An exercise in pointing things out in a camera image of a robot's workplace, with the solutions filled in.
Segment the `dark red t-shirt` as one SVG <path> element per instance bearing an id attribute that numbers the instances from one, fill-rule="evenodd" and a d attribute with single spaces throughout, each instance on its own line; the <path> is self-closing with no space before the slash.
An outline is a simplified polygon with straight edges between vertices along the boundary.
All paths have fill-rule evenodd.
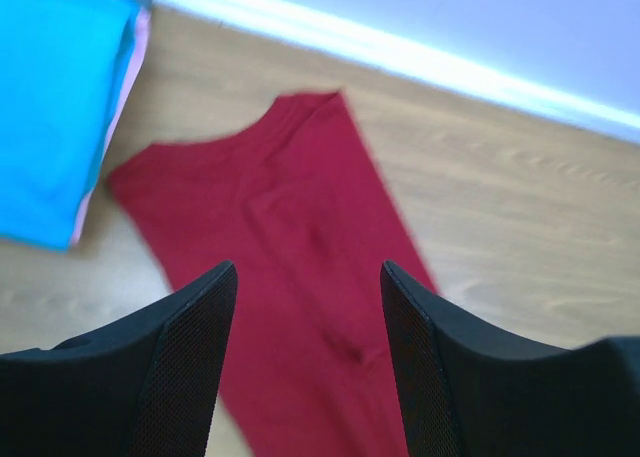
<path id="1" fill-rule="evenodd" d="M 282 95 L 220 140 L 153 144 L 108 184 L 173 288 L 235 264 L 220 391 L 255 455 L 406 454 L 380 270 L 432 280 L 340 93 Z"/>

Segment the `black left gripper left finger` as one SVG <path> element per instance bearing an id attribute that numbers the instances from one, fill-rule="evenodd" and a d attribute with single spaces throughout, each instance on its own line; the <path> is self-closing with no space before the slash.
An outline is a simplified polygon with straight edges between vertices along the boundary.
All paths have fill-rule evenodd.
<path id="1" fill-rule="evenodd" d="M 51 349 L 3 354 L 2 454 L 204 455 L 236 295 L 223 262 Z"/>

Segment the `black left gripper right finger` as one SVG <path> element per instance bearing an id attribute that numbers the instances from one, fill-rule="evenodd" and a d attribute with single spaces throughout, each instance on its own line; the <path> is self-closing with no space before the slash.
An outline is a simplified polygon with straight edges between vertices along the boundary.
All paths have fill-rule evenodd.
<path id="1" fill-rule="evenodd" d="M 381 293 L 412 456 L 635 456 L 639 340 L 530 340 L 432 293 L 393 262 Z"/>

